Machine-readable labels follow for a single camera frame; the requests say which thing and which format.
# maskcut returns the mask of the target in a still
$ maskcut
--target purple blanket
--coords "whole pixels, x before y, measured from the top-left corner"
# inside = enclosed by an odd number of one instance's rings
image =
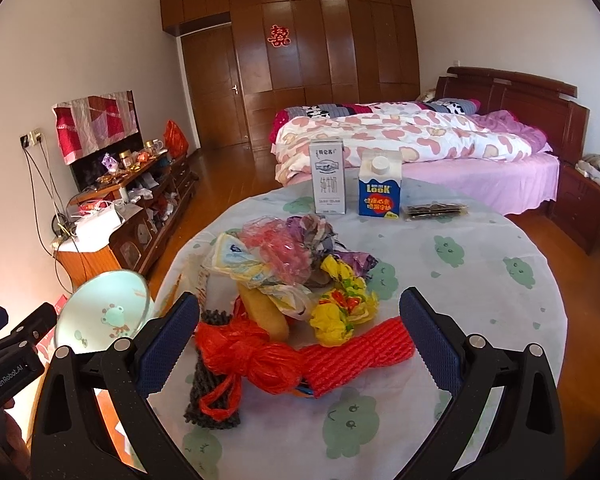
[[[542,130],[518,122],[513,114],[507,110],[468,117],[478,126],[487,128],[494,133],[515,134],[522,137],[531,145],[532,153],[540,152],[546,144],[546,135]]]

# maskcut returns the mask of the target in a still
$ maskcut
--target tablecloth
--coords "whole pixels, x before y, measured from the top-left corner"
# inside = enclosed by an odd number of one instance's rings
[[[416,286],[435,310],[452,316],[467,334],[483,334],[497,348],[522,350],[531,342],[542,345],[557,381],[567,318],[547,261],[525,233],[471,198],[410,179],[402,182],[402,203],[463,202],[469,213],[454,219],[408,222],[360,217],[356,175],[357,170],[347,170],[347,214],[329,216],[329,221],[347,249],[369,252],[380,260],[372,271],[370,287],[381,304],[378,316],[367,325],[397,316],[401,292]],[[312,208],[310,182],[232,206],[182,248],[156,304],[163,303],[174,288],[178,294],[195,292],[198,263],[221,232],[261,216],[286,218]],[[207,308],[230,310],[236,295],[230,280],[209,277]],[[299,325],[290,342],[295,346],[315,342],[310,327]],[[369,326],[356,327],[356,333]],[[195,364],[191,342],[163,390],[150,396],[149,402],[205,480],[393,479],[450,400],[448,392],[437,389],[416,353],[391,368],[365,371],[320,399],[272,396],[243,380],[240,426],[209,431],[185,423],[183,417]],[[477,456],[500,395],[500,390],[492,391],[458,466]],[[346,423],[334,419],[346,419]]]

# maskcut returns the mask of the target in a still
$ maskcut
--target red chinese character decoration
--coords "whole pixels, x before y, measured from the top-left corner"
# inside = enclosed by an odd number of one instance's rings
[[[291,40],[289,39],[289,29],[274,25],[271,27],[271,36],[267,38],[267,41],[276,48],[279,46],[287,46],[291,43]]]

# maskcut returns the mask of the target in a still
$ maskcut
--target white bottle cap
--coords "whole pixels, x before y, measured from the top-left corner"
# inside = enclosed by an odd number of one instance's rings
[[[375,174],[385,174],[389,169],[389,159],[382,155],[374,157],[371,161],[371,169]]]

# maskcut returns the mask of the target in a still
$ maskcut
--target milk carton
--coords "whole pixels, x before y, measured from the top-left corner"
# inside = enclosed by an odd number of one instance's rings
[[[341,139],[316,139],[309,143],[315,212],[318,214],[346,213],[342,153]]]
[[[400,152],[366,150],[360,165],[359,212],[362,216],[400,218],[402,155]]]

